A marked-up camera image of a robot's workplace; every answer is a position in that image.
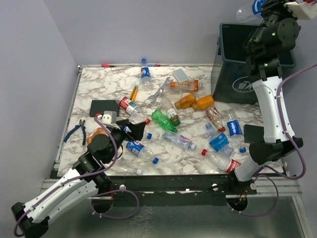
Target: metal floor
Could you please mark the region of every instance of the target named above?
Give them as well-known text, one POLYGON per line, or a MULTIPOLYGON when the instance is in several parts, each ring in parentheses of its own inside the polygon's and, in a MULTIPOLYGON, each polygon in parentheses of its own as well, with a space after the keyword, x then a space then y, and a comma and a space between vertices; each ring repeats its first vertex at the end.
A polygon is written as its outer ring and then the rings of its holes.
MULTIPOLYGON (((269 210, 275 198, 250 198, 246 212, 269 210)), ((112 215, 126 215, 133 208, 113 208, 112 215)), ((282 197, 277 210, 262 218, 249 218, 228 207, 141 207, 128 220, 92 216, 90 200, 63 214, 44 238, 304 238, 292 197, 282 197)))

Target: pliers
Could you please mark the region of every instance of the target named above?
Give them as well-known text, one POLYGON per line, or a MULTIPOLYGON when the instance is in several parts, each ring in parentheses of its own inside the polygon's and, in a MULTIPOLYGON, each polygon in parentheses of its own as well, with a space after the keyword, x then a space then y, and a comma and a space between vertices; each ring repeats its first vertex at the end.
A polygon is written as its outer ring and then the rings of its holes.
POLYGON ((85 131, 85 126, 84 126, 84 124, 85 124, 85 120, 81 120, 80 119, 80 121, 79 121, 79 124, 78 125, 75 125, 75 127, 74 127, 74 129, 72 129, 66 136, 65 136, 65 138, 64 138, 64 142, 66 142, 69 138, 70 138, 70 136, 72 135, 72 133, 74 133, 75 131, 77 131, 77 129, 79 128, 79 127, 81 127, 81 129, 83 130, 83 135, 84 135, 84 139, 83 139, 83 145, 85 145, 85 143, 86 143, 86 131, 85 131))

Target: orange juice bottle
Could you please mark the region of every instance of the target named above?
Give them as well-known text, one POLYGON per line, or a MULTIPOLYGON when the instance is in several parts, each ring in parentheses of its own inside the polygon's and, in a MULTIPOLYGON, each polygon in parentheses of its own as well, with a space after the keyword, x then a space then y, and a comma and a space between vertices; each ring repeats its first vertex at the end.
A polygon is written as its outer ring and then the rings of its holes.
POLYGON ((193 104, 194 111, 198 109, 204 110, 208 107, 211 107, 214 104, 214 99, 211 95, 207 95, 201 99, 198 99, 197 102, 193 104))
POLYGON ((181 98, 181 100, 179 100, 178 102, 174 103, 175 107, 177 109, 180 108, 189 108, 191 105, 193 105, 196 102, 196 97, 194 94, 188 94, 185 97, 181 98))

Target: marble tabletop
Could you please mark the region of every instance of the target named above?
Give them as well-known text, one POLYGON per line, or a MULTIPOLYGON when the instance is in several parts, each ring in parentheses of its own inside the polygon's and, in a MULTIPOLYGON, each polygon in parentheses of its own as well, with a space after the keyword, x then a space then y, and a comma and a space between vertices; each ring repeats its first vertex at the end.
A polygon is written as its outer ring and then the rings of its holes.
MULTIPOLYGON (((150 95, 153 95, 159 87, 164 83, 165 79, 170 76, 172 71, 179 67, 151 67, 154 88, 153 90, 144 90, 140 88, 135 103, 139 105, 143 111, 151 115, 155 109, 160 109, 164 112, 160 104, 160 96, 153 104, 149 104, 146 100, 150 95)), ((185 73, 191 79, 198 79, 202 83, 202 89, 195 93, 196 98, 201 98, 211 93, 211 70, 212 67, 207 66, 186 66, 182 67, 185 73)), ((81 79, 79 82, 74 107, 71 113, 68 130, 71 130, 78 124, 80 119, 85 119, 85 127, 87 136, 92 134, 99 126, 93 118, 89 117, 89 110, 92 100, 108 100, 115 99, 118 96, 129 96, 135 85, 140 86, 140 68, 139 67, 117 67, 117 68, 101 68, 101 67, 85 67, 83 68, 81 79)), ((170 98, 171 102, 178 101, 182 96, 188 94, 185 91, 174 91, 174 89, 166 88, 164 93, 170 98)), ((241 128, 244 124, 263 125, 260 108, 255 105, 240 105, 215 102, 215 106, 221 114, 224 114, 228 109, 234 109, 241 128)), ((145 162, 134 156, 126 149, 123 150, 122 161, 127 161, 135 166, 143 169, 144 175, 191 175, 191 174, 218 174, 219 169, 210 163, 206 163, 206 158, 201 155, 202 149, 212 151, 207 140, 205 124, 209 122, 205 111, 194 112, 190 107, 188 109, 177 110, 181 124, 177 127, 178 133, 190 138, 197 145, 196 150, 188 151, 171 145, 169 142, 159 137, 157 140, 142 140, 145 146, 152 149, 159 162, 154 165, 150 162, 145 162)), ((119 118, 126 119, 129 115, 120 108, 119 118)), ((150 133, 162 135, 163 129, 154 121, 146 126, 146 130, 150 133)), ((70 169, 78 158, 86 152, 87 147, 82 145, 82 131, 77 130, 64 143, 58 176, 63 176, 70 169)), ((234 149, 232 158, 243 162, 248 156, 249 151, 244 154, 239 153, 238 149, 234 149)), ((271 164, 274 168, 283 171, 281 161, 271 164)), ((117 172, 116 166, 107 172, 108 175, 122 175, 117 172)))

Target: white wall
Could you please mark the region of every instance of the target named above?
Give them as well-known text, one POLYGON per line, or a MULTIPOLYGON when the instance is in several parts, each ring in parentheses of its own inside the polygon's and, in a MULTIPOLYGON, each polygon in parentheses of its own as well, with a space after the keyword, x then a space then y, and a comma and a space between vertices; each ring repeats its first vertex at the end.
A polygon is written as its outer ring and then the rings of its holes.
POLYGON ((45 0, 80 64, 212 63, 219 24, 248 0, 45 0))
MULTIPOLYGON (((302 29, 296 43, 294 55, 297 67, 294 71, 317 62, 317 18, 300 21, 302 29)), ((317 237, 317 67, 305 72, 284 86, 285 104, 291 125, 297 137, 302 137, 301 149, 307 163, 307 173, 300 179, 303 201, 314 234, 317 237)), ((299 175, 302 166, 297 153, 288 156, 289 169, 299 175)))
POLYGON ((0 7, 0 237, 13 237, 11 206, 50 175, 77 64, 41 0, 0 7))

